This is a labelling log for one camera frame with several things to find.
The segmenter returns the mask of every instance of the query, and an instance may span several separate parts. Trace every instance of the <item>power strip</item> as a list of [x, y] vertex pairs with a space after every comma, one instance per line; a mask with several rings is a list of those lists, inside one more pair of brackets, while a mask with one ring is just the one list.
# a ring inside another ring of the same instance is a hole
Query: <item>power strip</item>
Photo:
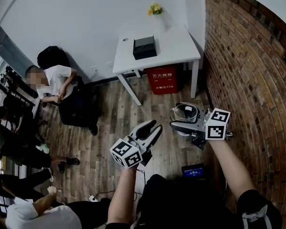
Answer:
[[97, 198], [95, 198], [95, 196], [93, 196], [93, 195], [91, 195], [91, 196], [89, 197], [89, 201], [90, 201], [90, 202], [99, 202], [99, 201], [97, 200]]

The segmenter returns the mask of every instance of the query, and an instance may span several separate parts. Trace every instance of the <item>white t-shirt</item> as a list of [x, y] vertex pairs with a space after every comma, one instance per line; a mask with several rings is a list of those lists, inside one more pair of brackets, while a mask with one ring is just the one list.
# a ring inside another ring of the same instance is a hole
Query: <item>white t-shirt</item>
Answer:
[[8, 207], [5, 220], [8, 229], [81, 229], [81, 221], [70, 207], [58, 206], [38, 216], [33, 204]]
[[[58, 96], [61, 86], [65, 83], [66, 79], [71, 76], [72, 69], [70, 67], [56, 65], [44, 70], [44, 73], [47, 76], [49, 86], [44, 85], [40, 89], [37, 89], [37, 93], [40, 99], [46, 97], [47, 94]], [[62, 99], [68, 97], [72, 93], [75, 86], [77, 86], [77, 83], [69, 84], [67, 87], [66, 95]]]

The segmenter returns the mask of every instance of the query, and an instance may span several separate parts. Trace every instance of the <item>black box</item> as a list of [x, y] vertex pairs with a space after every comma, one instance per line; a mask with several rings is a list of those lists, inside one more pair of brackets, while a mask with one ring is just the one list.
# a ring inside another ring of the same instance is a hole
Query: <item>black box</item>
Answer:
[[136, 60], [157, 56], [153, 36], [134, 40], [133, 56]]

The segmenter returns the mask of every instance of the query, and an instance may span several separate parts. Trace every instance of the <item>table leg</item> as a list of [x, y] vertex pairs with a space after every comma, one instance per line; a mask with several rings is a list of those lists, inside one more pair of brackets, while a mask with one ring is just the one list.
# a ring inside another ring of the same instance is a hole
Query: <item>table leg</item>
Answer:
[[199, 60], [195, 60], [194, 62], [191, 62], [191, 63], [193, 65], [192, 66], [191, 98], [195, 98], [195, 96], [196, 96], [196, 88], [197, 88]]
[[137, 94], [134, 92], [133, 87], [129, 84], [124, 74], [117, 74], [117, 76], [124, 85], [124, 87], [126, 88], [126, 90], [128, 91], [128, 93], [130, 94], [130, 96], [134, 99], [135, 103], [141, 106], [142, 104], [140, 103]]
[[135, 75], [138, 77], [138, 78], [141, 78], [141, 74], [139, 71], [134, 71], [135, 72]]

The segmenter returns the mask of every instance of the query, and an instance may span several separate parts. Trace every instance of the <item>red fire extinguisher box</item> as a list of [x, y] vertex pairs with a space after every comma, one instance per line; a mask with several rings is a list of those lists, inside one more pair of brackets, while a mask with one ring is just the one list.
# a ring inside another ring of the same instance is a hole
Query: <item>red fire extinguisher box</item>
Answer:
[[176, 64], [144, 69], [154, 94], [178, 92]]

